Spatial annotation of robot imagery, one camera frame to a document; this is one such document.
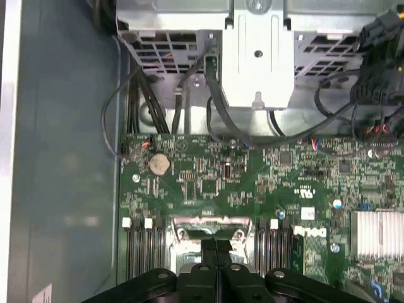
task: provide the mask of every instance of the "black connector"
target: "black connector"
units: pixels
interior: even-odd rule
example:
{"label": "black connector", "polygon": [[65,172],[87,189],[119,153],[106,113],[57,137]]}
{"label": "black connector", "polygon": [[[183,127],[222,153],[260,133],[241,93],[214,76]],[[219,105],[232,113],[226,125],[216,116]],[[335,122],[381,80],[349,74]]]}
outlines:
{"label": "black connector", "polygon": [[362,29],[359,34],[360,46],[376,46],[390,41],[397,35],[403,25],[404,21],[400,19],[397,12],[389,10]]}

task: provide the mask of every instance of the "screw hole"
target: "screw hole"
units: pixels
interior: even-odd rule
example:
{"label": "screw hole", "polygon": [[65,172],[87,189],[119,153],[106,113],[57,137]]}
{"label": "screw hole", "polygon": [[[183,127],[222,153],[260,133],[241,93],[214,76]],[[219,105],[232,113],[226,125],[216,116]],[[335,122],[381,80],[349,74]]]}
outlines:
{"label": "screw hole", "polygon": [[260,50],[256,50],[256,51],[254,52],[254,56],[255,56],[256,58],[261,58],[261,57],[263,56],[263,52],[261,52]]}

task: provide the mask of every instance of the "white label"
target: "white label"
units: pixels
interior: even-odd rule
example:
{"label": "white label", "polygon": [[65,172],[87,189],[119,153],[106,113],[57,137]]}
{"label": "white label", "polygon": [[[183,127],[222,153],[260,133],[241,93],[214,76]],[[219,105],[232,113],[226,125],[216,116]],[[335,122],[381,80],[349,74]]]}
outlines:
{"label": "white label", "polygon": [[41,290],[32,299],[32,303],[52,303],[52,284]]}
{"label": "white label", "polygon": [[300,218],[302,220],[315,220],[316,219],[316,208],[315,207],[302,207]]}

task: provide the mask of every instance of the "green circuit board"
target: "green circuit board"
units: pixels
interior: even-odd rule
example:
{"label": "green circuit board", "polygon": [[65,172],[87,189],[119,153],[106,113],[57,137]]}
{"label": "green circuit board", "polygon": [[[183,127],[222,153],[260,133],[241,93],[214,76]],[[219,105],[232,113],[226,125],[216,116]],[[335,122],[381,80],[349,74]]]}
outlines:
{"label": "green circuit board", "polygon": [[[198,239],[214,235],[231,239],[235,260],[261,274],[285,266],[333,286],[376,284],[385,298],[403,293],[400,248],[359,256],[352,236],[362,223],[358,211],[404,210],[403,150],[383,150],[392,143],[343,158],[314,151],[307,140],[264,150],[203,135],[122,142],[131,158],[121,164],[119,283],[198,261]],[[358,145],[325,137],[320,148],[346,154]]]}

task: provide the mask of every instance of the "chipset heatsink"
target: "chipset heatsink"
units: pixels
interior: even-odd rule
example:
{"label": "chipset heatsink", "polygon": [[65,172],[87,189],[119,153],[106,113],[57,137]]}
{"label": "chipset heatsink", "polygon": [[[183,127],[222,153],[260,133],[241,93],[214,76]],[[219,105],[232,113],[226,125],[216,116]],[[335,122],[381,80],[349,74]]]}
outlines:
{"label": "chipset heatsink", "polygon": [[358,259],[404,257],[404,213],[356,211],[351,221],[351,255]]}

